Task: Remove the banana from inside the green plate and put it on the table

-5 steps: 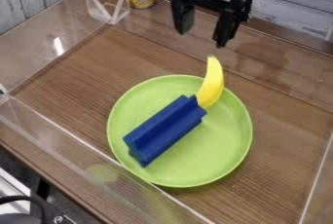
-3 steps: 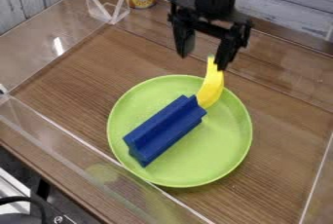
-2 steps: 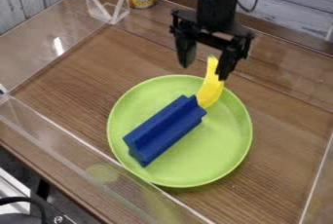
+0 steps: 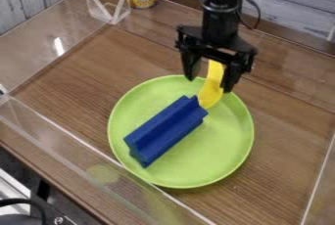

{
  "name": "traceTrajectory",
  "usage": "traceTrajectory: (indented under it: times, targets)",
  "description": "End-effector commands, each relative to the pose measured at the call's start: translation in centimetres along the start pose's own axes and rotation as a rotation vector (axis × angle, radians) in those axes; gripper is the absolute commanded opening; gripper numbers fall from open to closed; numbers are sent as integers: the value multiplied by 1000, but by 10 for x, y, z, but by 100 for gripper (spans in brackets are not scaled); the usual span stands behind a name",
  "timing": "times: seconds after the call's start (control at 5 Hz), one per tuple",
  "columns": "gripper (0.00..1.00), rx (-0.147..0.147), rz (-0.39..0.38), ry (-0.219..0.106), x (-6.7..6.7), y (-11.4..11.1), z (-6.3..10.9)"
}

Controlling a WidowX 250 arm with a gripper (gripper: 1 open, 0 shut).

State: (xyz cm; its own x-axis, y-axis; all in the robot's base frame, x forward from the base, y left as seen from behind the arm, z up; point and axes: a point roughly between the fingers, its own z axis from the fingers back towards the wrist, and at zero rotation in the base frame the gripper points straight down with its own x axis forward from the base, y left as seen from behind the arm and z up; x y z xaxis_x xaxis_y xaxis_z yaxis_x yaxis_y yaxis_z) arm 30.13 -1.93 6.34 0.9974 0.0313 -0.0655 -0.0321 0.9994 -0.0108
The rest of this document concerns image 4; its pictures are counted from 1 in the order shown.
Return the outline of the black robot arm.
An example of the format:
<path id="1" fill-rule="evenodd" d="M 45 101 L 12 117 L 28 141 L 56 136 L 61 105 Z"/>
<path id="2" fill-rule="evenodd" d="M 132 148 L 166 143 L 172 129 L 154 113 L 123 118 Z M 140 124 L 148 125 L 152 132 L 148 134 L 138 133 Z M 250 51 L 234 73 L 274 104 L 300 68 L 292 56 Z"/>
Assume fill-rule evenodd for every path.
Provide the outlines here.
<path id="1" fill-rule="evenodd" d="M 201 26 L 176 26 L 183 74 L 193 81 L 202 58 L 223 65 L 218 87 L 225 93 L 233 91 L 241 75 L 251 71 L 257 49 L 238 34 L 243 0 L 202 0 Z"/>

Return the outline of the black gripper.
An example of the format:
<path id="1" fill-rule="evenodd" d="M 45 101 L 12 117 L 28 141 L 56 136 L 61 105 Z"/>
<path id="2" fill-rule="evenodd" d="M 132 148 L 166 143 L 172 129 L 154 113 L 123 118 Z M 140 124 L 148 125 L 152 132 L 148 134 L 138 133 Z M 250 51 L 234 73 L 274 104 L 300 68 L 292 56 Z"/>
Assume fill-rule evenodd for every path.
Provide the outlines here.
<path id="1" fill-rule="evenodd" d="M 243 72 L 251 71 L 253 58 L 257 54 L 255 48 L 239 37 L 234 36 L 223 44 L 210 44 L 199 37 L 199 28 L 195 26 L 176 26 L 178 39 L 175 47 L 182 55 L 183 74 L 193 81 L 199 72 L 201 57 L 227 65 L 237 55 L 245 56 L 243 65 L 231 62 L 223 72 L 221 86 L 225 93 L 233 90 Z"/>

